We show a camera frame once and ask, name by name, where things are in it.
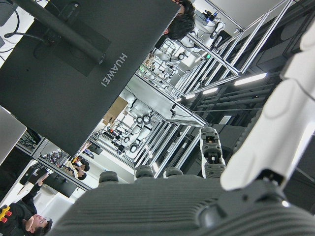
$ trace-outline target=glasses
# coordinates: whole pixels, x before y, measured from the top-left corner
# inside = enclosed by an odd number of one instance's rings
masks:
[[[42,224],[45,220],[47,220],[47,217],[43,216],[43,219],[39,223]]]

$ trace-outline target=fluorescent light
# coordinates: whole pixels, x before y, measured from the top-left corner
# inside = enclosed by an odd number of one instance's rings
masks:
[[[238,86],[238,85],[247,84],[247,83],[250,83],[250,82],[253,82],[253,81],[256,81],[256,80],[261,80],[261,79],[265,78],[266,75],[267,75],[267,73],[263,73],[263,74],[251,76],[251,77],[248,77],[248,78],[245,78],[245,79],[241,79],[241,80],[236,81],[234,83],[234,85]]]
[[[195,96],[196,96],[196,94],[191,94],[191,95],[186,96],[186,99],[191,99],[191,98],[193,98]]]
[[[203,95],[217,91],[219,88],[211,88],[202,92]]]
[[[153,170],[154,170],[155,172],[157,172],[157,171],[158,171],[158,165],[157,165],[157,163],[156,163],[156,162],[155,162],[155,163],[153,163],[152,167],[153,167]]]

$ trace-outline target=ribbed gray surface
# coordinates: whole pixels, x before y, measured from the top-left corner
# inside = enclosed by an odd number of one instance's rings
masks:
[[[314,218],[295,206],[265,204],[251,212],[222,220],[214,230],[202,236],[313,236]]]
[[[276,202],[202,228],[201,210],[221,193],[219,179],[185,175],[109,184],[84,194],[48,236],[315,236],[309,213]]]
[[[110,184],[84,194],[49,235],[150,235],[159,230],[174,235],[175,229],[197,229],[198,212],[221,193],[219,179],[185,175]]]
[[[220,178],[222,172],[225,170],[223,164],[209,164],[205,165],[206,178]]]

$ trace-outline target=desk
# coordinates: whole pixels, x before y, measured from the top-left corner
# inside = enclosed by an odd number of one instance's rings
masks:
[[[22,199],[25,195],[27,195],[30,190],[33,188],[32,183],[26,183],[25,185],[20,184],[21,178],[25,175],[26,171],[32,165],[36,164],[37,161],[31,160],[27,166],[24,168],[22,173],[18,176],[16,181],[14,182],[13,186],[10,188],[6,196],[0,202],[0,206],[2,205],[10,205],[11,203],[17,202],[18,200]]]

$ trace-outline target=black hair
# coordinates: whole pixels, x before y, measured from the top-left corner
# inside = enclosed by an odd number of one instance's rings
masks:
[[[90,170],[90,166],[85,164],[84,171],[89,171],[89,170]]]
[[[82,176],[78,177],[78,180],[84,180],[87,177],[86,173],[83,173]]]
[[[34,233],[28,232],[25,229],[23,229],[24,235],[25,236],[43,236],[50,231],[52,225],[53,225],[53,220],[49,219],[45,227],[37,227]]]
[[[189,16],[194,17],[195,15],[195,8],[192,5],[190,0],[179,0],[178,1],[179,4],[181,4],[184,7],[184,14],[187,14]]]
[[[188,14],[177,14],[168,27],[166,37],[172,40],[181,40],[195,27],[195,18]]]

